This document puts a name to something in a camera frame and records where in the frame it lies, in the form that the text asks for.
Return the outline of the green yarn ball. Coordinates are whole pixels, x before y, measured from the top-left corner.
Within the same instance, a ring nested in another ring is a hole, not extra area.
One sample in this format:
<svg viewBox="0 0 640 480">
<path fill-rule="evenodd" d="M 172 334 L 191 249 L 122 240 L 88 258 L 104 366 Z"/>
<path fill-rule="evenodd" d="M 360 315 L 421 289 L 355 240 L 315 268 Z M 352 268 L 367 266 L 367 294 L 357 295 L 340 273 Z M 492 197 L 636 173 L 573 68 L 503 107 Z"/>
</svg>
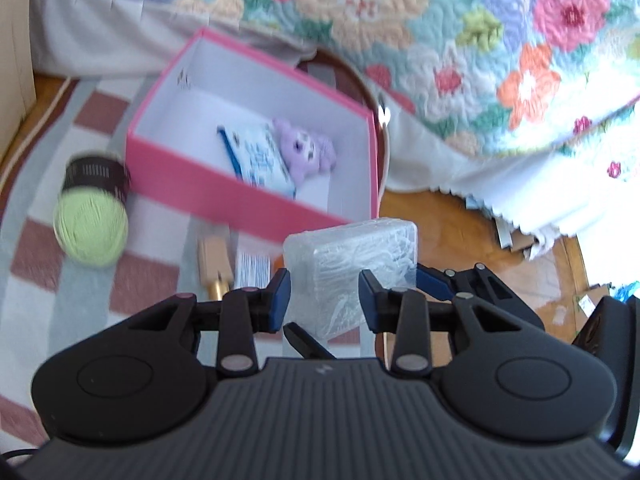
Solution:
<svg viewBox="0 0 640 480">
<path fill-rule="evenodd" d="M 130 175 L 121 157 L 85 152 L 70 158 L 53 215 L 62 251 L 84 266 L 114 264 L 127 243 L 129 189 Z"/>
</svg>

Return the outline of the checkered rug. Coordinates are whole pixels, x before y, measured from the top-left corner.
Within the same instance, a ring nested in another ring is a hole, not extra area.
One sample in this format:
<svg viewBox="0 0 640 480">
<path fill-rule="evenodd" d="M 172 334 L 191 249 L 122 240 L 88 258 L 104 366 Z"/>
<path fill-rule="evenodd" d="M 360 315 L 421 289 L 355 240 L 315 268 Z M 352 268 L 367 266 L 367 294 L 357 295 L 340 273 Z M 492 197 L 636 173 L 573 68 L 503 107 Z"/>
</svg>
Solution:
<svg viewBox="0 0 640 480">
<path fill-rule="evenodd" d="M 1 447 L 46 434 L 30 384 L 58 352 L 175 292 L 200 292 L 198 244 L 225 236 L 154 200 L 64 186 L 81 156 L 122 158 L 146 77 L 36 80 L 37 104 L 1 166 Z"/>
</svg>

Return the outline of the floral quilt bedspread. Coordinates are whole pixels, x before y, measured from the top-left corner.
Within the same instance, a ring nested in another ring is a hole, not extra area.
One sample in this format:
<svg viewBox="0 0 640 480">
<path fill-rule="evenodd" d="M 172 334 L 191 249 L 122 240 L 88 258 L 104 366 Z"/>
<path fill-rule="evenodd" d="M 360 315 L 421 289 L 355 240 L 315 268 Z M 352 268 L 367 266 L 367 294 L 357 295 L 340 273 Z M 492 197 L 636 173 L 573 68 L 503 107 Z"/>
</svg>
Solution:
<svg viewBox="0 0 640 480">
<path fill-rule="evenodd" d="M 567 150 L 639 99 L 639 0 L 105 0 L 329 50 L 465 154 Z"/>
</svg>

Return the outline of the pink cardboard box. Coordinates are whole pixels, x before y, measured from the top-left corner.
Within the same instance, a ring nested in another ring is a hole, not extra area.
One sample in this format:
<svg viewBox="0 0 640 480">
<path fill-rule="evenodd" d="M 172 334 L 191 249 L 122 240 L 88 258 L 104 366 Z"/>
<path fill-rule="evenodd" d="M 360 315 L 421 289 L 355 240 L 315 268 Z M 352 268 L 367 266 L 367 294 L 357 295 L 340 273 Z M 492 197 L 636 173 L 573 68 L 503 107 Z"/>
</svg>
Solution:
<svg viewBox="0 0 640 480">
<path fill-rule="evenodd" d="M 274 242 L 378 213 L 373 113 L 209 29 L 138 108 L 126 164 L 138 194 Z"/>
</svg>

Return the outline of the white blue tissue pack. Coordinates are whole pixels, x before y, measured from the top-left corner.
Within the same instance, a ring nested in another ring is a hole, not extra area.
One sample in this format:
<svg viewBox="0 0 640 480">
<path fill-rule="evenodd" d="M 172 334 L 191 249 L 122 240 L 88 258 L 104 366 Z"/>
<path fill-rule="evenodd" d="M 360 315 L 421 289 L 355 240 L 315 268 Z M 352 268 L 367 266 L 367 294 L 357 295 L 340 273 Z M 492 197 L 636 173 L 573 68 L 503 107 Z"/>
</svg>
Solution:
<svg viewBox="0 0 640 480">
<path fill-rule="evenodd" d="M 288 174 L 269 126 L 217 128 L 235 177 L 255 188 L 294 198 L 296 186 Z"/>
</svg>

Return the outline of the purple plush toy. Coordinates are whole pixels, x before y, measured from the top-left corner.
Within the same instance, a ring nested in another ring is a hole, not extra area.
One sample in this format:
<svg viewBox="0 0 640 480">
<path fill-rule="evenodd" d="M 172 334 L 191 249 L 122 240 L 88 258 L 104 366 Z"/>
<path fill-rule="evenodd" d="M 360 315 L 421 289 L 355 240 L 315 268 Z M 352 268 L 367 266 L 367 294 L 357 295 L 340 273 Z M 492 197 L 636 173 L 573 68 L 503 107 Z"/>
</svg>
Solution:
<svg viewBox="0 0 640 480">
<path fill-rule="evenodd" d="M 336 164 L 332 141 L 323 134 L 292 125 L 285 119 L 273 119 L 281 157 L 296 188 L 317 174 L 328 174 Z"/>
</svg>

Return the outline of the cardboard scraps under bed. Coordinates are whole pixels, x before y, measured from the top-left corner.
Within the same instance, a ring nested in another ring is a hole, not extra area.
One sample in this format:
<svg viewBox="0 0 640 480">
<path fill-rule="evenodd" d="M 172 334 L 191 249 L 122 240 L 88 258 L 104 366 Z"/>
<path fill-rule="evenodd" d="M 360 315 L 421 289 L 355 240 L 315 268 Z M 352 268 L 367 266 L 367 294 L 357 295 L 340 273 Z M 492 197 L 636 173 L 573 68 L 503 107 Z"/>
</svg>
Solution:
<svg viewBox="0 0 640 480">
<path fill-rule="evenodd" d="M 485 263 L 540 315 L 549 330 L 577 332 L 588 318 L 580 300 L 599 299 L 639 278 L 639 239 L 625 223 L 595 226 L 578 237 L 562 236 L 548 252 L 529 260 L 498 244 L 495 223 L 460 207 L 456 241 L 462 266 Z"/>
</svg>

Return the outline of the clear plastic box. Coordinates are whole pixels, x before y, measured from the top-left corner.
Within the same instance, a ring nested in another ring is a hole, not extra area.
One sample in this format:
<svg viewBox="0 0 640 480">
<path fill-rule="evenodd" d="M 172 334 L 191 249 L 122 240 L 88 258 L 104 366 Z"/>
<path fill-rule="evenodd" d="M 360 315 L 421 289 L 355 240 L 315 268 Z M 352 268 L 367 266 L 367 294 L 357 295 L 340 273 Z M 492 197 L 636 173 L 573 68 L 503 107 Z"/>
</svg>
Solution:
<svg viewBox="0 0 640 480">
<path fill-rule="evenodd" d="M 364 323 L 358 276 L 371 271 L 385 288 L 413 287 L 418 228 L 379 218 L 288 236 L 283 261 L 291 275 L 285 322 L 327 341 Z"/>
</svg>

